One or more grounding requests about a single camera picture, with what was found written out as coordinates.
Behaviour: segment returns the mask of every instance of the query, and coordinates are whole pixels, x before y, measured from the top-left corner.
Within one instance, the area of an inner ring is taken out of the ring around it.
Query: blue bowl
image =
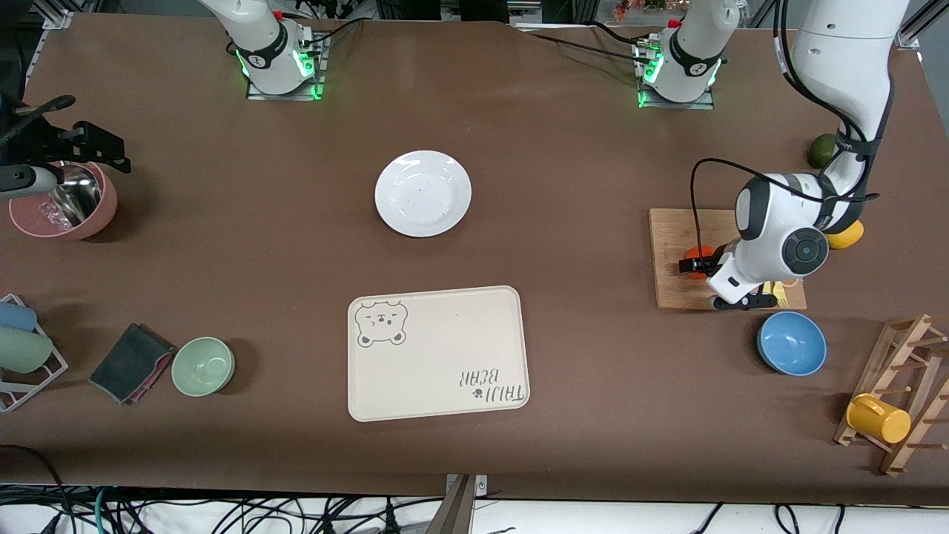
[[[758,352],[776,371],[807,376],[824,365],[828,343],[814,321],[797,312],[778,312],[761,325]]]

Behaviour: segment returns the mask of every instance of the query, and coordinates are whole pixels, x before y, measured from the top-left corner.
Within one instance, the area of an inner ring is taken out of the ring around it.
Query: green bowl
[[[182,393],[202,397],[220,390],[234,374],[234,355],[215,337],[192,339],[175,356],[172,381]]]

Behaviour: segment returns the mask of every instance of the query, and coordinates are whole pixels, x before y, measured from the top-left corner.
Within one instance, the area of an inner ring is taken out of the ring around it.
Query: white plate
[[[461,163],[434,150],[416,150],[391,161],[376,182],[376,209],[390,228],[429,238],[458,224],[472,201]]]

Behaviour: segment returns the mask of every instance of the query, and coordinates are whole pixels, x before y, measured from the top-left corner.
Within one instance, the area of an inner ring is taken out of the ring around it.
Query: wooden cutting board
[[[717,248],[738,237],[734,210],[698,210],[702,244]],[[710,301],[715,292],[705,280],[695,280],[679,273],[679,260],[696,246],[696,224],[691,210],[653,208],[649,210],[649,240],[653,252],[653,278],[656,281],[656,304],[677,310],[713,310]],[[787,310],[806,310],[804,281],[785,287]],[[778,308],[765,308],[774,312]]]

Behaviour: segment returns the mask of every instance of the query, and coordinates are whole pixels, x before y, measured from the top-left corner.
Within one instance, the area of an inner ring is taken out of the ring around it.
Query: pink bowl
[[[49,200],[49,194],[22,197],[9,202],[9,218],[21,232],[35,238],[59,239],[63,241],[85,239],[98,234],[115,217],[119,199],[116,196],[115,186],[105,176],[102,169],[95,163],[73,163],[87,169],[96,177],[99,188],[102,190],[102,199],[93,210],[92,215],[79,226],[63,230],[49,222],[47,216],[40,210],[40,204]]]

